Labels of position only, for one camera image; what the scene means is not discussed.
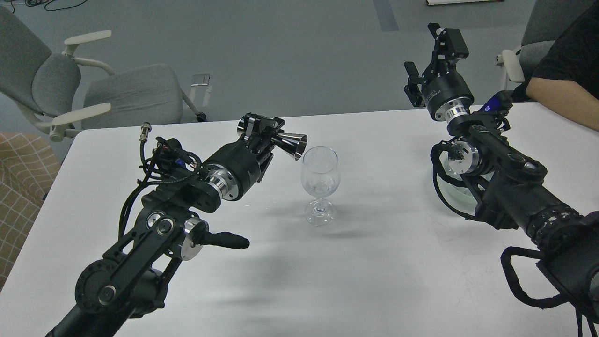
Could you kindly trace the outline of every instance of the gray floor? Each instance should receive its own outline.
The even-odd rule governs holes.
[[[470,57],[458,70],[482,104],[499,88],[495,55],[519,45],[534,5],[505,0],[429,7],[426,0],[389,0],[392,12],[377,12],[375,4],[385,2],[90,0],[56,12],[16,5],[16,15],[57,52],[70,36],[111,29],[110,39],[80,46],[75,55],[105,61],[117,72],[167,63],[187,91],[193,74],[210,73],[213,92],[204,111],[208,120],[223,121],[246,112],[286,117],[409,109],[403,62],[415,61],[420,71],[430,62],[429,22],[462,31]],[[397,30],[389,31],[389,18]],[[89,83],[103,76],[97,69],[82,71],[74,109]],[[199,91],[196,103],[202,97]],[[3,130],[37,132],[3,95],[0,119]],[[194,121],[192,113],[183,121]],[[59,157],[68,146],[53,144]]]

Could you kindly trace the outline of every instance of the sleeve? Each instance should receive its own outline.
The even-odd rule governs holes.
[[[599,58],[599,1],[555,41],[533,77],[584,82]]]

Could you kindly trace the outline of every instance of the wine glass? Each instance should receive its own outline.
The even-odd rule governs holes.
[[[335,151],[326,146],[315,146],[302,160],[301,184],[310,195],[317,197],[304,209],[309,223],[322,226],[335,220],[337,210],[325,197],[333,194],[339,186],[339,159]]]

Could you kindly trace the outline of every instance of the glass stem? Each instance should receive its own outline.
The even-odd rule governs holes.
[[[322,202],[323,198],[318,198],[318,203],[316,204],[316,211],[322,213],[325,211],[325,203]]]

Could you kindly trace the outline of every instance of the wire connector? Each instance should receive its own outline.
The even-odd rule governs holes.
[[[141,124],[140,142],[145,143],[148,141],[148,135],[150,134],[151,130],[152,126],[150,123],[145,122]]]

